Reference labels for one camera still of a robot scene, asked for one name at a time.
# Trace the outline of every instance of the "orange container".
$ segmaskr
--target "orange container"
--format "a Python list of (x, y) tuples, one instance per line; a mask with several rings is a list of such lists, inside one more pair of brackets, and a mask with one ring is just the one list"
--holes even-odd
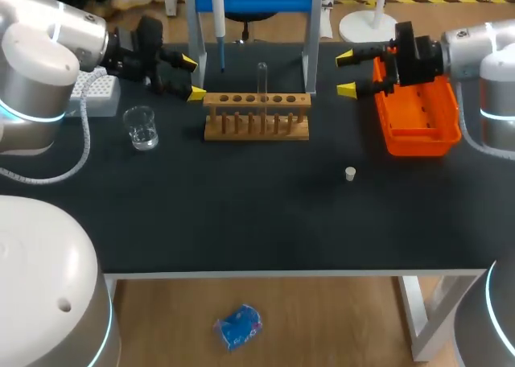
[[(373, 77), (382, 81), (384, 64), (373, 61)], [(375, 95), (386, 146), (396, 156), (443, 156), (461, 139), (458, 104), (445, 76), (432, 83), (400, 87)]]

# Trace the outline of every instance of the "blue pipette stand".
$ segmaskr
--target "blue pipette stand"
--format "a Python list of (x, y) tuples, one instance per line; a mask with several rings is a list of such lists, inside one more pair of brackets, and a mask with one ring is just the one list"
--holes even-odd
[[(224, 0), (224, 5), (225, 13), (306, 13), (308, 20), (302, 52), (304, 85), (306, 93), (315, 94), (322, 0)], [(200, 13), (212, 12), (212, 0), (187, 0), (186, 7), (189, 31), (188, 55), (199, 61), (199, 67), (192, 73), (192, 84), (204, 87), (208, 55), (200, 25)]]

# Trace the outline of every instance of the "small white cap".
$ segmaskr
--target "small white cap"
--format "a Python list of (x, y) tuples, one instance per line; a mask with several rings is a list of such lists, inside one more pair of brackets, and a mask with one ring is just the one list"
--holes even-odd
[(349, 182), (352, 182), (355, 174), (356, 174), (356, 169), (354, 167), (349, 166), (345, 169), (345, 179), (348, 180)]

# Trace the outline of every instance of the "wooden test tube rack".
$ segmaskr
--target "wooden test tube rack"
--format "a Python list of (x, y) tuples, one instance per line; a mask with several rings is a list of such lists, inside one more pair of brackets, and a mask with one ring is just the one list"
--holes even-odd
[[(259, 97), (257, 93), (206, 93), (204, 107), (209, 108), (209, 115), (204, 139), (309, 140), (306, 111), (311, 108), (311, 96), (308, 93), (269, 93), (266, 95), (266, 116), (260, 111), (263, 104)], [(236, 108), (247, 109), (249, 113), (227, 113), (227, 109)], [(286, 110), (287, 115), (279, 114), (278, 109)]]

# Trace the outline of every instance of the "black table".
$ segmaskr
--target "black table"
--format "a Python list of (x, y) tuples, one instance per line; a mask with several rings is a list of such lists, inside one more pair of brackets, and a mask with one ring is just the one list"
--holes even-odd
[[(269, 92), (302, 92), (298, 45), (228, 45), (225, 74), (210, 50), (208, 91), (255, 92), (256, 65), (265, 61)], [(345, 50), (320, 45), (309, 142), (204, 142), (200, 104), (124, 83), (119, 113), (137, 104), (156, 112), (154, 151), (132, 148), (121, 117), (93, 119), (81, 172), (45, 187), (0, 179), (0, 194), (71, 214), (106, 273), (488, 267), (513, 246), (515, 164), (463, 141), (441, 159), (389, 155), (373, 99), (336, 95), (337, 84), (371, 76), (371, 64), (336, 69)], [(476, 85), (464, 94), (477, 132)], [(81, 150), (80, 123), (67, 119), (47, 153), (0, 164), (54, 176)], [(357, 169), (354, 182), (345, 181), (346, 166)]]

